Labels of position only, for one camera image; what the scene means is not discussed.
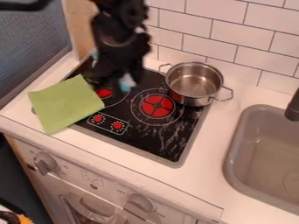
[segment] stainless steel pot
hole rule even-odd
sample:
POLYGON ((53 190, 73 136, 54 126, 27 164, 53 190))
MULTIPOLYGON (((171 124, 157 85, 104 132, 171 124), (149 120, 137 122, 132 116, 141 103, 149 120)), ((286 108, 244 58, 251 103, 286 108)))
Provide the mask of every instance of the stainless steel pot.
POLYGON ((173 66, 164 64, 161 68, 172 66, 165 75, 166 84, 170 89, 170 96, 175 102, 192 107, 202 107, 212 103, 227 102, 233 98, 233 90, 224 87, 224 78, 221 72, 210 65, 200 62, 185 62, 173 66), (231 96, 226 99, 217 98, 221 88, 231 92, 231 96))

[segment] sink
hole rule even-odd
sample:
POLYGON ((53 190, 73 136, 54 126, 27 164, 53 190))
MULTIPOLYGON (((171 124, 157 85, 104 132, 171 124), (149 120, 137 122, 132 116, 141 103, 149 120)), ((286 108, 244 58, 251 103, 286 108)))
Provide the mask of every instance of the sink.
POLYGON ((283 114, 268 105, 245 109, 223 171, 240 193, 299 215, 299 122, 283 114))

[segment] tile backsplash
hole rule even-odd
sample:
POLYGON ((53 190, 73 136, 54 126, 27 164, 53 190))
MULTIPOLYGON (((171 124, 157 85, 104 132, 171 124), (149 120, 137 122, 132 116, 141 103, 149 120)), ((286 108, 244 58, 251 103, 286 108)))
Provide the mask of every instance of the tile backsplash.
POLYGON ((228 79, 299 88, 299 0, 149 0, 155 60, 196 60, 228 79))

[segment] green cloth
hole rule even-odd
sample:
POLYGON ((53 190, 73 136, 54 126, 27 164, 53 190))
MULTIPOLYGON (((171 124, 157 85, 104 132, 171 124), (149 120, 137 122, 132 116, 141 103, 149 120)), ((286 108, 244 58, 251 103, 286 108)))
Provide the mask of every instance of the green cloth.
POLYGON ((28 96, 47 134, 54 134, 105 108, 103 101, 80 75, 30 92, 28 96))

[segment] black stovetop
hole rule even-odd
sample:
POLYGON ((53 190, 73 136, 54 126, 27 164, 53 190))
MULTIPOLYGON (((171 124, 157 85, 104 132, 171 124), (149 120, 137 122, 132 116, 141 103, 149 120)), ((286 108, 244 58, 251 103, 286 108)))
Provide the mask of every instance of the black stovetop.
MULTIPOLYGON (((91 73, 92 63, 88 58, 67 78, 91 73)), ((164 77, 148 70, 129 93, 103 87, 97 94, 106 107, 77 125, 174 163, 180 160, 203 111, 175 103, 164 77)))

